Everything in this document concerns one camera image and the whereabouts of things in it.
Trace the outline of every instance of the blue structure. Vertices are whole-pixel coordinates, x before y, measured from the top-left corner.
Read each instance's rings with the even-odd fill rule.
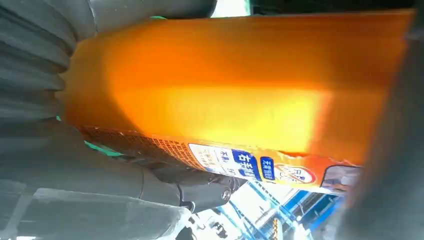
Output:
[[[240,219],[243,220],[244,226],[237,226],[236,222],[225,213],[223,208],[219,210],[238,227],[243,233],[243,238],[247,240],[264,239],[268,240],[274,233],[274,219],[278,218],[282,223],[283,235],[293,232],[293,223],[298,221],[305,229],[315,230],[322,224],[331,213],[337,209],[342,202],[342,198],[335,195],[322,194],[316,192],[308,192],[299,190],[286,202],[279,202],[260,182],[246,183],[254,192],[264,201],[270,203],[271,209],[275,213],[270,215],[263,225],[255,225],[251,222],[243,212],[230,201],[231,206],[236,211]]]

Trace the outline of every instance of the white label area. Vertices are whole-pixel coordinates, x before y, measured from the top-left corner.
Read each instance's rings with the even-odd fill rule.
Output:
[[[234,160],[229,148],[189,143],[188,147],[198,162],[208,171],[238,178],[246,178],[240,172],[240,166]]]
[[[277,179],[281,181],[295,184],[311,184],[315,182],[315,176],[303,167],[277,164],[274,171]]]

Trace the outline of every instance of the orange bottle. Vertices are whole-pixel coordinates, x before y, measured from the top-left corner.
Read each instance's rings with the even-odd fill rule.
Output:
[[[406,48],[411,11],[153,20],[78,46],[68,123],[124,154],[347,190]]]

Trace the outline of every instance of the screw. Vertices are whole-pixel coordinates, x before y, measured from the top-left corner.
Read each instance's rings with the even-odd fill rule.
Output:
[[[226,200],[226,201],[229,200],[230,197],[231,197],[231,191],[230,190],[225,190],[221,195],[221,198],[223,200]]]

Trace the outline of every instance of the bright light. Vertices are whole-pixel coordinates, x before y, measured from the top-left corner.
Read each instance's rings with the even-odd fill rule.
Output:
[[[16,237],[16,240],[34,240],[36,238],[36,236],[18,236]]]
[[[249,2],[248,0],[218,0],[212,18],[249,16]]]
[[[294,240],[308,240],[308,234],[304,229],[304,226],[302,224],[299,224],[294,228]]]

